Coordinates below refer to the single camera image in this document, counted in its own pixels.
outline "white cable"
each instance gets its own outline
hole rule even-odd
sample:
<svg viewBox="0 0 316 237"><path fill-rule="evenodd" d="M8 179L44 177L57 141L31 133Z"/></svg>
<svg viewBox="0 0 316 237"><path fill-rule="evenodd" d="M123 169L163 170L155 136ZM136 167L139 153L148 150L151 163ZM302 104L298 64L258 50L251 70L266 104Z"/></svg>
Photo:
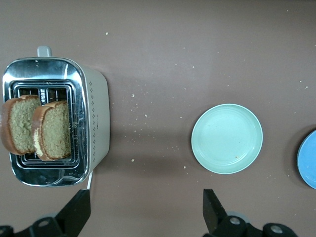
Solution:
<svg viewBox="0 0 316 237"><path fill-rule="evenodd" d="M91 173L89 174L89 180L88 180L88 185L87 185L87 189L89 189L89 190L91 187L92 175L93 175L93 171L91 171Z"/></svg>

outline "bread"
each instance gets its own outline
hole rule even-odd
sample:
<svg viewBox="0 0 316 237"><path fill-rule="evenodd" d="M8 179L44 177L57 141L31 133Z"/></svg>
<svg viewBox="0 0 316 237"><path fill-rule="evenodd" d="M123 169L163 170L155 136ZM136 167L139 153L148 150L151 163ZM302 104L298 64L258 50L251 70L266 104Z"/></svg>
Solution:
<svg viewBox="0 0 316 237"><path fill-rule="evenodd" d="M2 106L1 140L4 147L16 155L35 151L32 139L32 116L40 106L37 95L22 95L7 100Z"/></svg>
<svg viewBox="0 0 316 237"><path fill-rule="evenodd" d="M66 101L56 101L36 108L32 118L36 153L42 160L56 160L70 155L69 112Z"/></svg>

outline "plate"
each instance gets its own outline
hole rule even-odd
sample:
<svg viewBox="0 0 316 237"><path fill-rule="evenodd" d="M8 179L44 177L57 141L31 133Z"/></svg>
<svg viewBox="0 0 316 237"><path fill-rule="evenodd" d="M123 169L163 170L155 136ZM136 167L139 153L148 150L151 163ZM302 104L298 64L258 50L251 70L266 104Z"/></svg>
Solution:
<svg viewBox="0 0 316 237"><path fill-rule="evenodd" d="M308 135L301 144L297 166L304 181L316 189L316 131Z"/></svg>
<svg viewBox="0 0 316 237"><path fill-rule="evenodd" d="M257 117L236 104L222 104L206 111L197 120L191 137L196 159L218 174L233 174L247 168L257 158L262 142Z"/></svg>

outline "gray tabletop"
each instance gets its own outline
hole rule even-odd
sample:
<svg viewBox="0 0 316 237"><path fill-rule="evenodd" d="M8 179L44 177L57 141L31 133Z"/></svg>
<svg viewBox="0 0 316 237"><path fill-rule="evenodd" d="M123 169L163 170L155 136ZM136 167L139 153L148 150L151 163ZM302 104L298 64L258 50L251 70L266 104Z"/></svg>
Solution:
<svg viewBox="0 0 316 237"><path fill-rule="evenodd" d="M110 151L80 236L202 236L203 189L257 228L313 236L316 191L296 157L316 128L315 16L314 1L2 0L2 72L49 45L108 81ZM190 142L197 119L224 103L250 109L264 132L257 159L231 175L203 168ZM86 185L26 186L0 151L0 224L17 231Z"/></svg>

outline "silver toaster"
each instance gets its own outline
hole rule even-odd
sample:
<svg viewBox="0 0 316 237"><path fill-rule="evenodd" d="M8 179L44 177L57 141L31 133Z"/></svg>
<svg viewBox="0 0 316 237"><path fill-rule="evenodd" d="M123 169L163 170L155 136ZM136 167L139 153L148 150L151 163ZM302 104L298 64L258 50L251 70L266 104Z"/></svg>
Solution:
<svg viewBox="0 0 316 237"><path fill-rule="evenodd" d="M63 100L69 108L71 155L43 161L35 153L10 154L14 175L24 184L43 187L70 186L85 180L109 150L109 94L104 76L70 59L52 57L49 47L40 46L38 57L9 64L2 83L4 102L34 94L42 105Z"/></svg>

